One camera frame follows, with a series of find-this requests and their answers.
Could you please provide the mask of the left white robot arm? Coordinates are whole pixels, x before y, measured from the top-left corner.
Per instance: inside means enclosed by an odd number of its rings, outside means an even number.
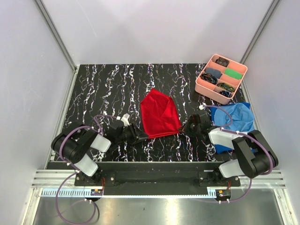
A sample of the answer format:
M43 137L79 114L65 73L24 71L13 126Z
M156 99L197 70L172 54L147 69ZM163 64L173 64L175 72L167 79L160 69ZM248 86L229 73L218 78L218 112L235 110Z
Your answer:
M88 156L89 149L107 152L112 144L136 144L148 138L149 136L134 123L126 125L121 120L109 125L103 135L76 122L53 139L51 149L75 169L78 180L95 186L104 179L101 177L99 166Z

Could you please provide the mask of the red cloth napkin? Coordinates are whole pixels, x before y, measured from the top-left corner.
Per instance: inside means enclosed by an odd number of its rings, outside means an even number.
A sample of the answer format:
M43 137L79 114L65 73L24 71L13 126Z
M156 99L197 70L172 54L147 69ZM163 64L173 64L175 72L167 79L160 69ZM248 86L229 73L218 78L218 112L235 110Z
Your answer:
M181 122L171 97L152 89L140 103L142 125L150 139L179 133Z

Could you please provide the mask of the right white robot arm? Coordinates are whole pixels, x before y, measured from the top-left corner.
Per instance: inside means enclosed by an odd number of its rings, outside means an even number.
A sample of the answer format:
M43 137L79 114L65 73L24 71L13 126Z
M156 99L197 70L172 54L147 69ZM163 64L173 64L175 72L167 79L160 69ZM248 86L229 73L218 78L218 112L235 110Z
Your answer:
M238 176L253 179L259 175L270 174L279 164L275 152L258 130L249 133L231 131L202 122L200 115L194 114L179 128L179 132L188 137L210 141L214 145L228 147L235 153L235 160L220 164L208 173L206 179L201 179L206 183L212 182L223 186L229 179Z

